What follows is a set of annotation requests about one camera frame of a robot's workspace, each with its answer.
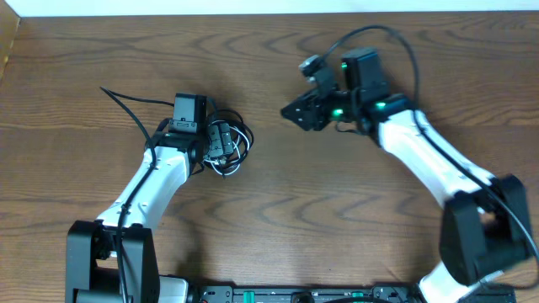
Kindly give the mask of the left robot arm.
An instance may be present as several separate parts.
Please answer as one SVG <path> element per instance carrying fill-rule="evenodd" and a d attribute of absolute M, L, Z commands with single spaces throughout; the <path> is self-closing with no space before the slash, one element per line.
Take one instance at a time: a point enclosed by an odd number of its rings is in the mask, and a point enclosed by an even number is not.
<path fill-rule="evenodd" d="M 203 95 L 179 93 L 173 115 L 153 134 L 144 130 L 140 167 L 117 200 L 94 221 L 75 221 L 67 233 L 67 302 L 197 302 L 182 278 L 161 275 L 153 234 L 177 190 L 210 149 Z"/>

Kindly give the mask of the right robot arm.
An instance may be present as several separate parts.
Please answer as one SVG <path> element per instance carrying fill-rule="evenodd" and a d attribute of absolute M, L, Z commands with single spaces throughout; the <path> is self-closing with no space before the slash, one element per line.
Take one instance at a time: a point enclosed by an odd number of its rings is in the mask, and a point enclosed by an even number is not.
<path fill-rule="evenodd" d="M 345 88 L 321 56 L 299 67 L 312 89 L 285 106 L 282 116 L 303 130 L 344 122 L 400 160 L 443 210 L 440 262 L 417 284 L 416 302 L 502 301 L 510 287 L 494 280 L 536 258 L 526 191 L 515 176 L 477 166 L 446 141 L 413 101 L 393 93 L 373 48 L 341 58 Z"/>

